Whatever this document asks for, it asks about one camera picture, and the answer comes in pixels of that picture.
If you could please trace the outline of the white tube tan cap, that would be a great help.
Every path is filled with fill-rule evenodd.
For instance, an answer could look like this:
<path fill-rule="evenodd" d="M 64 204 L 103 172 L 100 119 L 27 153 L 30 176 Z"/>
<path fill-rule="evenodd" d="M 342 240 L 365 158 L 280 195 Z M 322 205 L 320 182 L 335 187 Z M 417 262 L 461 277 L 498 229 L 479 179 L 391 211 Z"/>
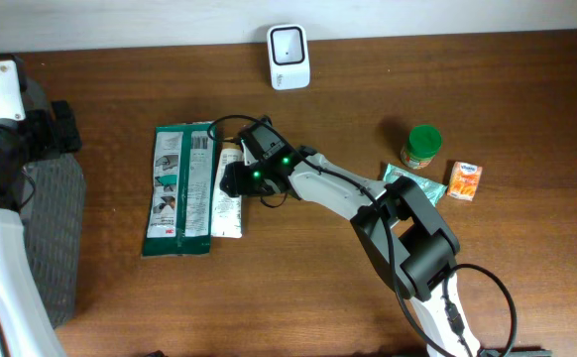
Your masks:
<path fill-rule="evenodd" d="M 230 197 L 220 188 L 228 164 L 241 162 L 243 153 L 236 144 L 224 143 L 218 159 L 211 215 L 211 235 L 218 238 L 241 238 L 242 198 Z"/>

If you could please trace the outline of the green white package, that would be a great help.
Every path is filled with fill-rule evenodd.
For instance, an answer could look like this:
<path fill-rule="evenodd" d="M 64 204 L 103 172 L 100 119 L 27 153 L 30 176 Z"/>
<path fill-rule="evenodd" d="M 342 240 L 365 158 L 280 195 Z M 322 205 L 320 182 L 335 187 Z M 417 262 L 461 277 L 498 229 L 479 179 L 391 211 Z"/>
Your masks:
<path fill-rule="evenodd" d="M 153 149 L 153 195 L 144 258 L 210 251 L 215 132 L 208 122 L 161 126 Z"/>

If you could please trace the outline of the green lid jar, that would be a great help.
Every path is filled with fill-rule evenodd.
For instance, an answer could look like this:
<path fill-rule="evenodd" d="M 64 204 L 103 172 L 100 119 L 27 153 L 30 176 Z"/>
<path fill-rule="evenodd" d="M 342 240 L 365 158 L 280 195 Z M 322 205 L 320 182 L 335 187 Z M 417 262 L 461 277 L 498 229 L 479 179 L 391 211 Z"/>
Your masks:
<path fill-rule="evenodd" d="M 427 167 L 442 146 L 439 131 L 431 125 L 412 128 L 401 150 L 401 160 L 409 168 L 420 170 Z"/>

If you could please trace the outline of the teal wipes packet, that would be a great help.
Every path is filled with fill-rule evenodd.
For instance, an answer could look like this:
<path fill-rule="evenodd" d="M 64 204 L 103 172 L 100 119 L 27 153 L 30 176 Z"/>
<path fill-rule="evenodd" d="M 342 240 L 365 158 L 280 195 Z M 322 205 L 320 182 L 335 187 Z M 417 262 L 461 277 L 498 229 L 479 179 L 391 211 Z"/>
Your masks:
<path fill-rule="evenodd" d="M 447 186 L 442 183 L 417 176 L 392 164 L 386 165 L 382 180 L 393 183 L 401 177 L 413 180 L 421 188 L 433 206 L 436 206 L 447 190 Z"/>

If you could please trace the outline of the orange small packet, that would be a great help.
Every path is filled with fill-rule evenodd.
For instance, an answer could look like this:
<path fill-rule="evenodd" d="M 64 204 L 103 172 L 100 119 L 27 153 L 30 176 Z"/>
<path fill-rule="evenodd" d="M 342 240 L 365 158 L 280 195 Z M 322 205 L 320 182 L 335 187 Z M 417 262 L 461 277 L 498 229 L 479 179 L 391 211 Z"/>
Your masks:
<path fill-rule="evenodd" d="M 451 171 L 446 194 L 456 199 L 472 201 L 482 172 L 481 166 L 456 162 Z"/>

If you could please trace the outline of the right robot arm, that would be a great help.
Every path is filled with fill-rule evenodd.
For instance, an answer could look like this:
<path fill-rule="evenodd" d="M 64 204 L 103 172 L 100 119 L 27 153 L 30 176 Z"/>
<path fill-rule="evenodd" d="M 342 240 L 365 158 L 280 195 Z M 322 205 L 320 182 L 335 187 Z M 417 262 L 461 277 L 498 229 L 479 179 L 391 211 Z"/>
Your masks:
<path fill-rule="evenodd" d="M 418 184 L 357 176 L 310 147 L 291 145 L 267 116 L 247 122 L 230 140 L 244 158 L 226 167 L 221 189 L 232 197 L 290 195 L 348 220 L 429 355 L 476 355 L 481 344 L 456 288 L 460 244 Z"/>

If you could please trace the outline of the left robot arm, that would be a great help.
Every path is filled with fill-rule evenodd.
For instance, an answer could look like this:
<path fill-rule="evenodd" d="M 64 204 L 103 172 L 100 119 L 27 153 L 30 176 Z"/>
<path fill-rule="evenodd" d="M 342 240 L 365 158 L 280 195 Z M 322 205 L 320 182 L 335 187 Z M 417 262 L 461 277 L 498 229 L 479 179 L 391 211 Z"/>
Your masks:
<path fill-rule="evenodd" d="M 62 356 L 75 312 L 85 178 L 75 115 L 0 56 L 0 356 Z"/>

